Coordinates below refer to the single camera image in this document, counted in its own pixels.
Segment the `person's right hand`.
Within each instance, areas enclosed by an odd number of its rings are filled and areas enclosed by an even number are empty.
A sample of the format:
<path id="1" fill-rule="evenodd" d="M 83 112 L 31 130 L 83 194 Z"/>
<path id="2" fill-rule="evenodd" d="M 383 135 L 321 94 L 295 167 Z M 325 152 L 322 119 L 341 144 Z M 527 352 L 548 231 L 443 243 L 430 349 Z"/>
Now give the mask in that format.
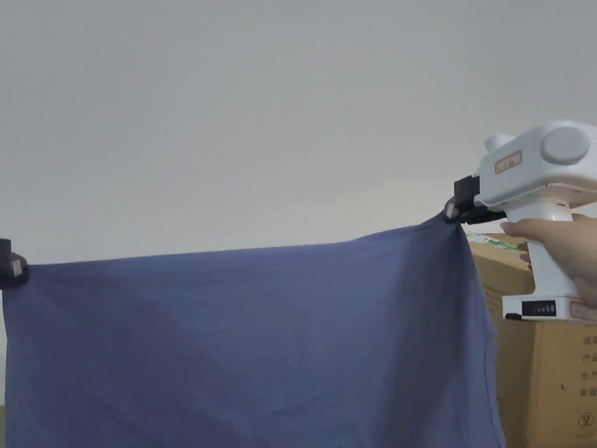
<path id="1" fill-rule="evenodd" d="M 523 219 L 503 222 L 509 237 L 525 240 L 518 248 L 520 259 L 533 270 L 529 242 L 541 244 L 554 262 L 573 281 L 577 294 L 587 305 L 596 307 L 596 219 L 573 214 L 572 221 Z"/>

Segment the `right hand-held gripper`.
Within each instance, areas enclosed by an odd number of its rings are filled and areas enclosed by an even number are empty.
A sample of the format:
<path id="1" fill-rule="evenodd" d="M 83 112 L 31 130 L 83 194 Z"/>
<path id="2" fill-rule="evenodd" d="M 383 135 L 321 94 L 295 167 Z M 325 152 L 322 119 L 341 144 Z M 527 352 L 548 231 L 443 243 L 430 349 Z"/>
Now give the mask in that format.
<path id="1" fill-rule="evenodd" d="M 568 222 L 575 208 L 596 201 L 596 127 L 551 121 L 519 135 L 495 134 L 484 143 L 478 169 L 454 183 L 444 205 L 450 224 L 479 225 L 507 219 Z M 505 296 L 508 320 L 596 321 L 596 310 L 581 300 L 572 280 L 545 248 L 529 243 L 535 290 Z"/>

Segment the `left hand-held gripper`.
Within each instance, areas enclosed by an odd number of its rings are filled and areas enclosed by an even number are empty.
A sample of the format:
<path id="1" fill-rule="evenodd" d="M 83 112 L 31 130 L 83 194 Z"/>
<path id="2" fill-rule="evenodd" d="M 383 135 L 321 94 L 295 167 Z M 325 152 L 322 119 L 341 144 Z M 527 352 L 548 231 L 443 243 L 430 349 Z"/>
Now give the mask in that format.
<path id="1" fill-rule="evenodd" d="M 27 260 L 12 253 L 12 242 L 0 239 L 1 289 L 13 289 L 24 285 L 29 279 Z"/>

